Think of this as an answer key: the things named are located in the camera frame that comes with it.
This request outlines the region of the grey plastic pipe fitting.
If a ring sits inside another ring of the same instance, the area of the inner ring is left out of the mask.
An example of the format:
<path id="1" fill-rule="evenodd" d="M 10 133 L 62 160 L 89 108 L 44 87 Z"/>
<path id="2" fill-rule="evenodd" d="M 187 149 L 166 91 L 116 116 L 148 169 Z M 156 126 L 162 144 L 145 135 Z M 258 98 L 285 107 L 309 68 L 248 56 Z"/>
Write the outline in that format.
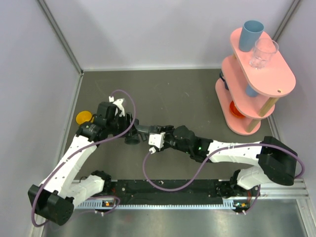
<path id="1" fill-rule="evenodd" d="M 142 140 L 141 140 L 141 137 L 140 137 L 140 133 L 148 133 L 149 134 L 149 126 L 146 126 L 146 125 L 138 125 L 137 126 L 137 131 L 138 131 L 138 141 L 125 141 L 124 140 L 124 143 L 127 144 L 127 145 L 137 145 L 139 144 Z"/>

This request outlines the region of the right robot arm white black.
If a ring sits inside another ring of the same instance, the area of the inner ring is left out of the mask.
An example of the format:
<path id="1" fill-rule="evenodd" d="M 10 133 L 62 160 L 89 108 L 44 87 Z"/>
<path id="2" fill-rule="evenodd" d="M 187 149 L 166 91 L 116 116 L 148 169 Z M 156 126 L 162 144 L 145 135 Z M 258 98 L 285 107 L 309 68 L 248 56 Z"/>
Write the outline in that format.
<path id="1" fill-rule="evenodd" d="M 272 136 L 245 144 L 201 138 L 184 125 L 177 128 L 172 125 L 137 125 L 136 130 L 142 139 L 148 139 L 151 155 L 172 148 L 202 164 L 230 162 L 249 165 L 250 168 L 237 170 L 230 178 L 230 188 L 235 195 L 243 195 L 265 183 L 294 184 L 297 153 Z"/>

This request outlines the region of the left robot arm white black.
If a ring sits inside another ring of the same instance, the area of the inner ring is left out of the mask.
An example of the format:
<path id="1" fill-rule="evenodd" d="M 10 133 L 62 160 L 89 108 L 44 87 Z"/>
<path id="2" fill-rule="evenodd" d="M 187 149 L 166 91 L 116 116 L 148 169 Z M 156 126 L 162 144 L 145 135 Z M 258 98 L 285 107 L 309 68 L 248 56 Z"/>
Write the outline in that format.
<path id="1" fill-rule="evenodd" d="M 36 216 L 62 226 L 81 203 L 97 193 L 106 196 L 111 192 L 111 182 L 99 171 L 79 184 L 74 185 L 73 180 L 99 145 L 125 137 L 134 128 L 135 117 L 125 112 L 123 104 L 123 98 L 111 96 L 107 102 L 98 105 L 95 114 L 89 111 L 78 113 L 79 128 L 68 150 L 53 171 L 38 186 L 32 185 L 28 190 L 34 227 L 45 225 L 38 224 Z"/>

